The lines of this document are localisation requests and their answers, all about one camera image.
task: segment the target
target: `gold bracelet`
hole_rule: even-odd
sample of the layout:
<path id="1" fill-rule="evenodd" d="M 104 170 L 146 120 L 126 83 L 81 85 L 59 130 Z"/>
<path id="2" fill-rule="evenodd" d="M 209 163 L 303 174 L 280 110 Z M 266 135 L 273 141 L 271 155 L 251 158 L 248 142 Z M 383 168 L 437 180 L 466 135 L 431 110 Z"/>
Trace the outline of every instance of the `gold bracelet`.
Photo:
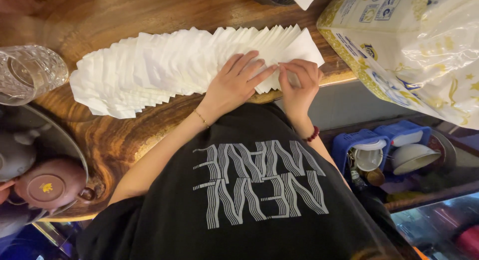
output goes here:
<path id="1" fill-rule="evenodd" d="M 209 128 L 207 121 L 200 115 L 200 113 L 196 112 L 196 109 L 194 109 L 193 112 L 195 112 L 198 115 L 198 117 L 200 117 L 200 119 L 203 120 L 203 123 L 207 126 L 207 128 Z"/>

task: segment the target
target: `plastic bag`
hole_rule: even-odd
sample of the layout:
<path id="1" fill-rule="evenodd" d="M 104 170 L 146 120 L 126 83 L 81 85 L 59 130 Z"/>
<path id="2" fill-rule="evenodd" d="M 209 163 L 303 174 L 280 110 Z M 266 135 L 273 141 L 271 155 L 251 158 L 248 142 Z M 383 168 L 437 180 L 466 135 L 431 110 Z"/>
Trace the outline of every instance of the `plastic bag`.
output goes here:
<path id="1" fill-rule="evenodd" d="M 317 27 L 378 98 L 479 130 L 479 0 L 333 0 Z"/>

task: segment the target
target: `right hand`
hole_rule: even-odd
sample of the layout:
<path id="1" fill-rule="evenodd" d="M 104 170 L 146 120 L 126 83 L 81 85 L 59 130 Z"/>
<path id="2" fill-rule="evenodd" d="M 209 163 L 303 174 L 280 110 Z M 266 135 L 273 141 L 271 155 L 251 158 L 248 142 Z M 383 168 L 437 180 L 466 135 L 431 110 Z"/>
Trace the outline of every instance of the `right hand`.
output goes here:
<path id="1" fill-rule="evenodd" d="M 301 138 L 307 138 L 314 132 L 308 116 L 309 106 L 319 90 L 323 72 L 311 61 L 294 59 L 287 63 L 280 62 L 279 84 L 283 92 L 284 111 Z M 293 87 L 287 72 L 295 73 L 301 87 Z"/>
<path id="2" fill-rule="evenodd" d="M 273 65 L 251 78 L 264 65 L 263 59 L 251 62 L 258 55 L 257 50 L 233 55 L 212 80 L 207 94 L 196 108 L 209 125 L 244 104 L 254 94 L 254 88 L 276 70 L 277 66 Z"/>

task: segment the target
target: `bottle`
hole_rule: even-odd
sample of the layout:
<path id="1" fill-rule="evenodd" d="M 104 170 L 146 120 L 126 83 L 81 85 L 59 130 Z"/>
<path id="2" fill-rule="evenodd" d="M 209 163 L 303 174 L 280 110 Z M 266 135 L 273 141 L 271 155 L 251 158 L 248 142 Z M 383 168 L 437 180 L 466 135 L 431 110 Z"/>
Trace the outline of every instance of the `bottle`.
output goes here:
<path id="1" fill-rule="evenodd" d="M 356 170 L 351 170 L 351 180 L 356 186 L 356 189 L 362 191 L 366 189 L 367 184 L 362 180 L 362 178 L 359 176 L 359 173 Z"/>

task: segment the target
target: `wood grain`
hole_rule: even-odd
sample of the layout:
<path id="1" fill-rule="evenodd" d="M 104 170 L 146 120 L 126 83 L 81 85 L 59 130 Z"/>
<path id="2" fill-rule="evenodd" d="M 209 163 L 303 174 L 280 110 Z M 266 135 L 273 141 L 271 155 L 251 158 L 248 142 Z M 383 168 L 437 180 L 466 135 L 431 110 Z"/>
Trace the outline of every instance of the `wood grain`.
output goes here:
<path id="1" fill-rule="evenodd" d="M 0 46 L 39 44 L 59 53 L 70 71 L 89 52 L 138 32 L 171 33 L 192 26 L 213 32 L 219 26 L 307 27 L 326 63 L 321 85 L 355 80 L 348 66 L 316 30 L 316 20 L 331 0 L 315 0 L 308 11 L 299 6 L 273 7 L 253 0 L 49 0 L 32 16 L 0 15 Z M 255 95 L 265 103 L 281 97 L 274 91 Z M 91 169 L 90 186 L 99 197 L 90 205 L 76 203 L 50 221 L 93 218 L 106 204 L 129 167 L 179 124 L 202 96 L 177 96 L 169 104 L 147 107 L 135 119 L 94 116 L 74 101 L 69 84 L 36 99 L 80 145 Z"/>

